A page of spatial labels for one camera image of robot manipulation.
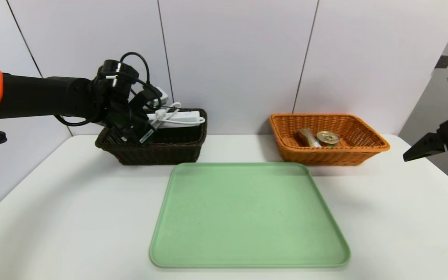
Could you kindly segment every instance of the soda can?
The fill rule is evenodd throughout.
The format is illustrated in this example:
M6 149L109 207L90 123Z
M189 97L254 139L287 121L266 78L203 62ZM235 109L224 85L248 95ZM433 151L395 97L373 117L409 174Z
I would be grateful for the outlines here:
M335 147L340 142L340 137L332 131L319 131L317 138L323 147Z

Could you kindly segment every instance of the orange wicker basket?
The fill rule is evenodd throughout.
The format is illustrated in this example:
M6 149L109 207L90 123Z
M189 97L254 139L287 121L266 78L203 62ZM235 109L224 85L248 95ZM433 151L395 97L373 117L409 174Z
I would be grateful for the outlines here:
M390 145L362 119L349 114L274 114L269 122L285 161L304 165L359 165ZM332 131L340 137L336 147L306 147L300 129Z

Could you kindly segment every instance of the dark brown wicker basket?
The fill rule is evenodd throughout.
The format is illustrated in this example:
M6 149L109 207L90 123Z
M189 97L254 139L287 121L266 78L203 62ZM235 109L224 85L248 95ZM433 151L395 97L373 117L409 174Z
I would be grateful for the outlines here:
M203 109L181 109L199 111L207 119ZM178 165L194 163L200 155L201 145L207 136L207 121L199 126L176 129L159 129L153 141L144 146L126 143L105 128L96 139L96 147L113 154L123 165Z

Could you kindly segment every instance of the white power strip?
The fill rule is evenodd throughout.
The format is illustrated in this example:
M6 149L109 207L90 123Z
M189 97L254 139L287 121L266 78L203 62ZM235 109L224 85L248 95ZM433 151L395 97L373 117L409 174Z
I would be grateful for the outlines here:
M148 118L151 121L155 119L155 114L148 114ZM197 110L190 112L177 112L171 121L184 122L184 123L197 123L200 120L200 112ZM200 124L171 124L170 122L162 122L158 129L172 129L172 128L188 128L190 126L199 126Z

